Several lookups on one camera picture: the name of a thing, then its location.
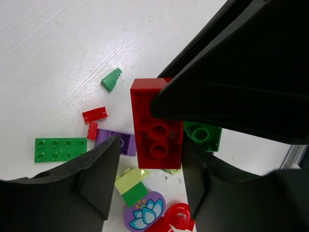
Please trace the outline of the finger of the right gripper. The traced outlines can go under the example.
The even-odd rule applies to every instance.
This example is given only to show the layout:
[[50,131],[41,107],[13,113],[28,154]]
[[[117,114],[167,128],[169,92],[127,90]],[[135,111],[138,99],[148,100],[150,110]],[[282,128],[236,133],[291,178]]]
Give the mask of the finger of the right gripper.
[[308,144],[308,1],[228,0],[160,77],[155,118]]

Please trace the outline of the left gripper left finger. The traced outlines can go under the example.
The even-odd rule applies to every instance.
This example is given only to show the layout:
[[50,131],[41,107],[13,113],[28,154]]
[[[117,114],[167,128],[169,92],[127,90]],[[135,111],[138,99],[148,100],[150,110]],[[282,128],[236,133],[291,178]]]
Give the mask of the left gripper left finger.
[[120,158],[113,136],[33,178],[0,182],[3,232],[100,232],[108,219]]

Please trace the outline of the small green slope lego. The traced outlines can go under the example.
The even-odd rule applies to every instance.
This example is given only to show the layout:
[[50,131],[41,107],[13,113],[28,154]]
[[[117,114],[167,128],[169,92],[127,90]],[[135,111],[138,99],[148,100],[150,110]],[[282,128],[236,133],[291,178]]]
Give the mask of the small green slope lego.
[[104,88],[107,91],[111,92],[114,89],[121,73],[122,73],[121,69],[116,68],[115,70],[113,70],[111,73],[109,73],[107,76],[105,76],[102,79],[101,84],[104,86]]

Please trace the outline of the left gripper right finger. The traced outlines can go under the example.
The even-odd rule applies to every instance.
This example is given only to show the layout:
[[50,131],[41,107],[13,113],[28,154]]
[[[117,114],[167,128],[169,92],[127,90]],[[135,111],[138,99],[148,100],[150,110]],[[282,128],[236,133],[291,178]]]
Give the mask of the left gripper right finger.
[[309,173],[243,171],[183,141],[182,168],[190,213],[199,232],[306,232]]

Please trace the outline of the long red lego brick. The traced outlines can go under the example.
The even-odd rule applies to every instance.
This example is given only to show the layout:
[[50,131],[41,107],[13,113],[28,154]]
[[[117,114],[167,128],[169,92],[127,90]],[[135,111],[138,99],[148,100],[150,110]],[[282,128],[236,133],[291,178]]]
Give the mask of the long red lego brick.
[[130,88],[138,166],[140,169],[179,169],[183,123],[156,119],[150,102],[171,78],[135,79]]

